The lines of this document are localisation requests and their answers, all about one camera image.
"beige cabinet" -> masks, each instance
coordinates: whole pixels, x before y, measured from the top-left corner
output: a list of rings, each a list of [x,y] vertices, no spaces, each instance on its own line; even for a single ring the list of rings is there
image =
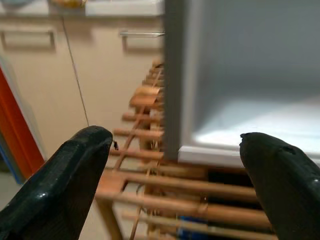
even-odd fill
[[[162,31],[161,19],[66,19],[65,28],[89,124],[121,127],[132,94],[162,56],[163,38],[119,32]]]
[[[46,158],[87,126],[63,23],[1,18],[0,56]]]

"wooden rack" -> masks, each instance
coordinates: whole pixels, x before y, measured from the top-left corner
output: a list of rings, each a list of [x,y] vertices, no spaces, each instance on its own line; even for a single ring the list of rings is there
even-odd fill
[[[124,219],[133,221],[130,240],[174,240],[181,229],[229,239],[277,240],[252,186],[207,180],[208,169],[211,174],[246,178],[243,169],[208,168],[164,159],[163,86],[163,63],[154,62],[130,100],[134,113],[122,116],[123,121],[133,122],[132,129],[113,131],[115,137],[126,137],[126,141],[119,150],[110,150],[118,159],[113,169],[104,171],[95,195],[111,238],[124,239],[112,210],[113,202],[122,202],[138,207],[136,212],[122,213]],[[138,150],[130,148],[135,138],[139,140]],[[123,170],[121,165],[127,158],[143,164],[135,171]],[[124,192],[128,183],[144,186],[143,193]],[[148,224],[144,236],[136,234],[139,223]]]

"orange object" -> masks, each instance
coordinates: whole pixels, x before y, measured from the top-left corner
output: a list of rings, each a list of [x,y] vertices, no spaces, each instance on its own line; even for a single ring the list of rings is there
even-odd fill
[[[84,8],[87,0],[51,0],[53,3],[65,8]]]
[[[27,179],[44,163],[22,112],[0,69],[0,131]]]

